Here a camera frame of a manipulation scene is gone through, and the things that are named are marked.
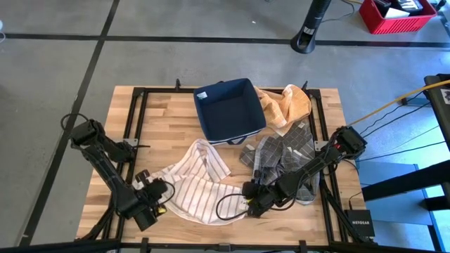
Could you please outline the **orange checked towel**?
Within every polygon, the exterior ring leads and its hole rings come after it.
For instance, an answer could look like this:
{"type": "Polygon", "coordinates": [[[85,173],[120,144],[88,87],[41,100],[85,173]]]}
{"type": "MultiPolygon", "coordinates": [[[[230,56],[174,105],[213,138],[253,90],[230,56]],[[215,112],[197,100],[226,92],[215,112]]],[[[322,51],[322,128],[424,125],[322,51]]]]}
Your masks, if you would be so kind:
{"type": "Polygon", "coordinates": [[[279,136],[288,133],[291,126],[311,113],[308,95],[298,86],[287,85],[281,94],[259,89],[255,91],[261,103],[266,125],[279,136]]]}

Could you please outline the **red plastic crate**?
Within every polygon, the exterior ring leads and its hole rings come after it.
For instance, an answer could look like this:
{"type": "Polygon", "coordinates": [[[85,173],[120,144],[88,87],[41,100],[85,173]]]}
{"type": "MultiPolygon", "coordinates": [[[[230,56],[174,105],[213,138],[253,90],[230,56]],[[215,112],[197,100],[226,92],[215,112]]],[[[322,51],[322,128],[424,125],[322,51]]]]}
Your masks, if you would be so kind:
{"type": "Polygon", "coordinates": [[[417,32],[431,18],[437,15],[428,0],[419,0],[423,6],[420,15],[404,18],[384,18],[373,0],[364,0],[359,8],[359,14],[371,34],[398,34],[402,32],[417,32]]]}

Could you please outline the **black metal table frame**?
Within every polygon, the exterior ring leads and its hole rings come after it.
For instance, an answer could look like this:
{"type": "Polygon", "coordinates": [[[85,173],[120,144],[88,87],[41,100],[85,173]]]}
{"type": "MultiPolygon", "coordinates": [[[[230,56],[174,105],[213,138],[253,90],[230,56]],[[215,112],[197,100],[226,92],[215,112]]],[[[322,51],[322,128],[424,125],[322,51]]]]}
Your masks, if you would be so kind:
{"type": "MultiPolygon", "coordinates": [[[[131,180],[144,169],[158,171],[178,162],[195,139],[202,136],[193,102],[193,89],[175,86],[117,86],[105,129],[112,138],[141,144],[131,164],[119,164],[118,172],[131,180]]],[[[267,212],[259,219],[245,218],[226,226],[204,226],[167,212],[146,231],[135,221],[113,217],[102,234],[101,247],[108,253],[155,253],[157,250],[197,249],[201,253],[232,253],[236,250],[285,250],[308,253],[327,251],[362,253],[367,244],[353,241],[331,205],[346,207],[360,190],[359,177],[343,162],[323,186],[329,196],[319,195],[308,206],[295,205],[284,212],[267,212]]]]}

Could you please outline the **white box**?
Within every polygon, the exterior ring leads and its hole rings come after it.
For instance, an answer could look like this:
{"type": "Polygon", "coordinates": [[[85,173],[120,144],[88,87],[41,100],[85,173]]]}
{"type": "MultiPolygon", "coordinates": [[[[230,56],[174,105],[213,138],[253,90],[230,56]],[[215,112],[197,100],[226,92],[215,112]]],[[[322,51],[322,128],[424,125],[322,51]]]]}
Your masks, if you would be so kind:
{"type": "Polygon", "coordinates": [[[384,15],[384,19],[397,19],[409,17],[410,13],[395,8],[389,8],[384,15]]]}

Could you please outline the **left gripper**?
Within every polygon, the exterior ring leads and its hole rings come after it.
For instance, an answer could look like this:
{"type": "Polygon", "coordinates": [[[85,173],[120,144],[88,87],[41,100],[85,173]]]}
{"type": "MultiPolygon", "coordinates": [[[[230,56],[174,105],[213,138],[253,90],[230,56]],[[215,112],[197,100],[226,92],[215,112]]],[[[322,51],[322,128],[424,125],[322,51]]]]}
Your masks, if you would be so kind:
{"type": "Polygon", "coordinates": [[[145,231],[154,225],[158,219],[155,213],[166,213],[167,208],[160,203],[162,195],[168,190],[165,181],[162,179],[148,180],[150,173],[144,169],[135,175],[138,183],[143,183],[142,190],[146,194],[146,204],[150,207],[145,208],[133,216],[140,231],[145,231]]]}

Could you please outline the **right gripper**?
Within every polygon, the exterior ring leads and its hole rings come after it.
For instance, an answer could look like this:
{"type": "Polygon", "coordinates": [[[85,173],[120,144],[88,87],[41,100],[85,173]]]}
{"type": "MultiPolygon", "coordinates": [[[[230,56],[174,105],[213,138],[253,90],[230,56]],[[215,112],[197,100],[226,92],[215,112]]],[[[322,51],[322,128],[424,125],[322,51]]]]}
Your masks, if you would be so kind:
{"type": "Polygon", "coordinates": [[[259,218],[269,211],[268,207],[279,204],[283,200],[283,196],[275,186],[258,184],[262,182],[262,179],[263,173],[261,171],[253,171],[253,182],[247,181],[242,187],[244,198],[253,204],[260,205],[248,207],[247,215],[252,218],[259,218]]]}

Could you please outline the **navy white striped fabric basket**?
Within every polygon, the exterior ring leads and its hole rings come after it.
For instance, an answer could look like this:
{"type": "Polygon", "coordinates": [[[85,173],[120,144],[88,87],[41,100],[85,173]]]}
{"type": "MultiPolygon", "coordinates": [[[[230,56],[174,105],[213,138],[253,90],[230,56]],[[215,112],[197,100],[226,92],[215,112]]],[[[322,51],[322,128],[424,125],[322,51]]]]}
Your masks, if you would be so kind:
{"type": "Polygon", "coordinates": [[[212,145],[239,145],[266,128],[262,105],[248,78],[197,88],[193,100],[204,136],[212,145]]]}

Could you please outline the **black diagonal beam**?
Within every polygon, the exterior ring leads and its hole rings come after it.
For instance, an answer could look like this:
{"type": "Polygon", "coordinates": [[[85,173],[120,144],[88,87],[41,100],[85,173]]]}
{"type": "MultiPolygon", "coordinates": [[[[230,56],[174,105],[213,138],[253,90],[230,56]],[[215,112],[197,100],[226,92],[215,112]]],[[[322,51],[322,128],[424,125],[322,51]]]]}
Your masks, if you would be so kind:
{"type": "Polygon", "coordinates": [[[362,188],[365,201],[450,183],[450,160],[362,188]]]}

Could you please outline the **black stand base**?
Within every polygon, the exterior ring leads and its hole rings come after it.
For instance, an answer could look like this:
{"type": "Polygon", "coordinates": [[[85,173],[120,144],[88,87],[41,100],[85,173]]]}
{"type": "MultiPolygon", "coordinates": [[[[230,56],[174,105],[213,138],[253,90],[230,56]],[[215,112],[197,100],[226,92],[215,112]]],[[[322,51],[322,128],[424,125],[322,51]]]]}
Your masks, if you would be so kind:
{"type": "Polygon", "coordinates": [[[290,40],[291,48],[303,54],[311,53],[315,49],[316,33],[323,17],[330,6],[331,0],[313,0],[303,26],[299,32],[290,40]]]}

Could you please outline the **light blue table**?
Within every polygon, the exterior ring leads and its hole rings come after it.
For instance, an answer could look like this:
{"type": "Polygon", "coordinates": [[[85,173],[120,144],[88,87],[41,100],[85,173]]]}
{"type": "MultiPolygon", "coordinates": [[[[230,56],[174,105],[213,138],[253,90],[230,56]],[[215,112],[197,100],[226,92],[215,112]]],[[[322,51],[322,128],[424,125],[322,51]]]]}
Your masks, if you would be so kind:
{"type": "MultiPolygon", "coordinates": [[[[356,167],[361,189],[421,169],[416,164],[366,160],[358,161],[356,167]]],[[[443,187],[440,185],[365,201],[365,204],[374,221],[427,226],[434,249],[450,250],[450,242],[444,242],[436,215],[437,212],[443,212],[450,219],[450,199],[444,196],[443,187]]]]}

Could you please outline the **black cabinet with sticker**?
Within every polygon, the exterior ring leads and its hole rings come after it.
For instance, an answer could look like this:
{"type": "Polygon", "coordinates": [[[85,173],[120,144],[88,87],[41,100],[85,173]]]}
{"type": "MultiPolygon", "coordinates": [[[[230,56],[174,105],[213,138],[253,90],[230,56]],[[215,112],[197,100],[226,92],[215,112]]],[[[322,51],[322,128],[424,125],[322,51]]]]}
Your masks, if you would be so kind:
{"type": "MultiPolygon", "coordinates": [[[[450,74],[428,75],[424,81],[426,86],[448,81],[447,84],[428,89],[426,97],[431,103],[444,142],[450,152],[450,74]]],[[[429,181],[428,186],[443,187],[444,196],[450,199],[450,158],[428,167],[425,178],[429,181]]]]}

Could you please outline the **black keyboard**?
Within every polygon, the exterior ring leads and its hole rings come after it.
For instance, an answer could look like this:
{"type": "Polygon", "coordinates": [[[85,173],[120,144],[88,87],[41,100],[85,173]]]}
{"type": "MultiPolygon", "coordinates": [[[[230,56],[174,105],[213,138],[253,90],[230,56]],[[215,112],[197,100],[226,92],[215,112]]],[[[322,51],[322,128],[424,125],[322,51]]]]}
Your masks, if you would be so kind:
{"type": "Polygon", "coordinates": [[[392,0],[392,6],[408,13],[420,13],[423,10],[419,0],[392,0]]]}

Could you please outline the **white red-striped towel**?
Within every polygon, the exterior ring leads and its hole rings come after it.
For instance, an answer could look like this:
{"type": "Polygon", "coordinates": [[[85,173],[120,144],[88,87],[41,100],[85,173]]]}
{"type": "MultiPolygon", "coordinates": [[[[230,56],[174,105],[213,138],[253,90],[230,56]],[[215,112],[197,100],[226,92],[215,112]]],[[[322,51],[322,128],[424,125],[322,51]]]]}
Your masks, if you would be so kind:
{"type": "MultiPolygon", "coordinates": [[[[241,188],[221,182],[231,170],[206,140],[195,140],[179,162],[149,173],[149,181],[163,179],[168,183],[160,202],[183,219],[224,226],[245,216],[248,206],[241,188]]],[[[143,187],[136,179],[132,185],[143,187]]]]}

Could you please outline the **black Netgear network switch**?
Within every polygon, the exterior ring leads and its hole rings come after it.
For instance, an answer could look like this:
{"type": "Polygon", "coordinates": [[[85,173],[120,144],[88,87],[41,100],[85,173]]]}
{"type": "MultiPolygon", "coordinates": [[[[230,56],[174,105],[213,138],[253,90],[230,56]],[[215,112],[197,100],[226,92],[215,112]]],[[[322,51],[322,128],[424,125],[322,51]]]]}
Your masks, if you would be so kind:
{"type": "Polygon", "coordinates": [[[347,209],[345,210],[345,214],[347,215],[350,223],[360,235],[369,238],[375,237],[373,221],[369,210],[347,209]]]}

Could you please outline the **grey checked towel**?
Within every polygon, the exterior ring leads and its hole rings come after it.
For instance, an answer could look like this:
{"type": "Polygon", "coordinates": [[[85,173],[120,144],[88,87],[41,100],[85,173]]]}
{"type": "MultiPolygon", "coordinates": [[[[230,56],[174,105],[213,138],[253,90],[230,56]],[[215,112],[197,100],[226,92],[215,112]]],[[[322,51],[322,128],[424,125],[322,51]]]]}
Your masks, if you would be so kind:
{"type": "Polygon", "coordinates": [[[253,171],[261,171],[261,184],[289,172],[301,169],[315,158],[314,138],[307,119],[295,122],[284,136],[264,136],[255,146],[247,144],[240,153],[240,161],[253,171]]]}

